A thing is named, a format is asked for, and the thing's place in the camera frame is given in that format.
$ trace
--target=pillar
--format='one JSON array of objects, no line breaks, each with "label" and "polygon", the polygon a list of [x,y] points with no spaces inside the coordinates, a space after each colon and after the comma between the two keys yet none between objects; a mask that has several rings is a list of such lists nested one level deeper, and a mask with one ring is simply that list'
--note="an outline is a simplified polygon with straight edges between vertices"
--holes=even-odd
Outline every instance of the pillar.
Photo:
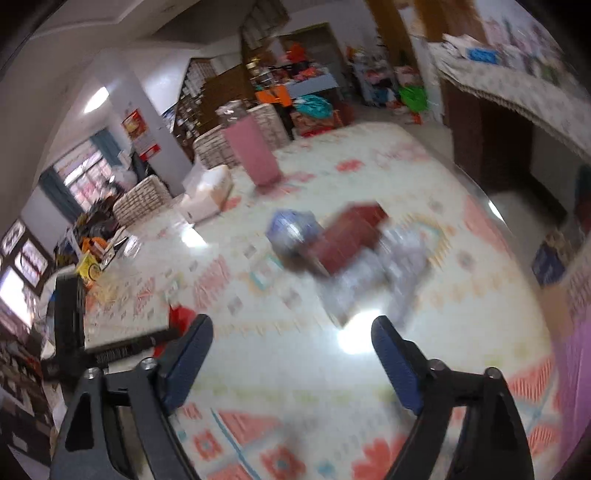
[{"label": "pillar", "polygon": [[93,62],[93,73],[108,90],[113,110],[121,122],[134,110],[139,110],[150,134],[160,147],[160,151],[148,160],[150,165],[168,184],[173,196],[182,194],[182,181],[193,166],[166,128],[164,119],[154,108],[125,57],[119,50],[103,50]]}]

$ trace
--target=red poster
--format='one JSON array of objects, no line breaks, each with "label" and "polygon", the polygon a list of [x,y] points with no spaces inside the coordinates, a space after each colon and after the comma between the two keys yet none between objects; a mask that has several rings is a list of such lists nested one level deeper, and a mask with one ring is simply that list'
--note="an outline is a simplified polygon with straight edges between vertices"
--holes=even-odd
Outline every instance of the red poster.
[{"label": "red poster", "polygon": [[123,120],[123,128],[125,128],[142,161],[148,161],[150,157],[160,151],[160,145],[156,143],[139,109],[131,112],[131,115]]}]

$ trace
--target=curtain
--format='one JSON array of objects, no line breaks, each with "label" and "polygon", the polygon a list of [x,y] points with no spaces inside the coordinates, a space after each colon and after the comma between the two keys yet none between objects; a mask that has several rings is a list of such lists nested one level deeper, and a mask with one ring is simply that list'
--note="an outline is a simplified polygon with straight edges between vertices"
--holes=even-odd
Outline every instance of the curtain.
[{"label": "curtain", "polygon": [[39,186],[69,222],[74,223],[84,213],[82,207],[78,205],[78,202],[53,167],[49,167],[41,173]]},{"label": "curtain", "polygon": [[119,145],[117,145],[113,135],[111,135],[111,132],[106,128],[92,135],[90,141],[100,150],[100,153],[102,153],[103,157],[111,167],[121,165],[118,158],[121,149],[119,148]]},{"label": "curtain", "polygon": [[131,169],[138,177],[138,183],[148,177],[146,170],[150,164],[148,162],[142,162],[139,155],[134,151],[131,154]]}]

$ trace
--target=tablecloth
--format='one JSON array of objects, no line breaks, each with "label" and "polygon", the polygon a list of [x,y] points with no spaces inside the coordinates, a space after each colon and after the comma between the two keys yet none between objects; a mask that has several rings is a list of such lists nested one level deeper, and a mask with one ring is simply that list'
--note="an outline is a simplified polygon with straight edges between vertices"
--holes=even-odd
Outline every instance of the tablecloth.
[{"label": "tablecloth", "polygon": [[322,90],[330,90],[331,88],[338,87],[339,84],[336,83],[335,78],[330,73],[307,79],[303,82],[290,83],[286,85],[287,91],[289,92],[291,98],[298,98],[303,95],[309,95],[311,93],[321,92]]},{"label": "tablecloth", "polygon": [[510,108],[574,153],[591,156],[591,101],[524,72],[453,57],[441,44],[429,49],[439,76],[460,90]]},{"label": "tablecloth", "polygon": [[[336,326],[313,278],[283,265],[264,236],[279,208],[323,220],[346,202],[376,200],[434,251],[401,334],[450,368],[499,367],[536,476],[551,478],[561,413],[550,338],[490,212],[394,124],[355,125],[275,154],[284,178],[255,189],[234,169],[211,221],[193,229],[167,209],[131,229],[139,250],[116,258],[87,297],[87,344],[164,325],[169,302],[206,312],[215,340],[171,418],[202,478],[381,480],[414,422],[372,349],[369,327],[384,305],[368,299]],[[462,416],[454,411],[433,479],[445,476]]]}]

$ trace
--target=blue gripper pad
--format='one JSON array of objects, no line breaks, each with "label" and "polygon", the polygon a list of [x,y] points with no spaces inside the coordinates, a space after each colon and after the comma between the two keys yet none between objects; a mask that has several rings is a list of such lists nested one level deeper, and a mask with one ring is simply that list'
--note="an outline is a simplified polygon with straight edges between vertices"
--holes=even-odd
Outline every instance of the blue gripper pad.
[{"label": "blue gripper pad", "polygon": [[387,317],[382,316],[374,320],[371,327],[371,341],[400,403],[415,415],[419,415],[423,409],[420,379],[404,354],[404,340]]},{"label": "blue gripper pad", "polygon": [[165,387],[160,392],[160,401],[167,415],[183,405],[187,399],[213,342],[212,320],[206,317],[201,325],[192,325],[179,340],[182,339],[187,342],[183,345],[177,362],[166,376]]}]

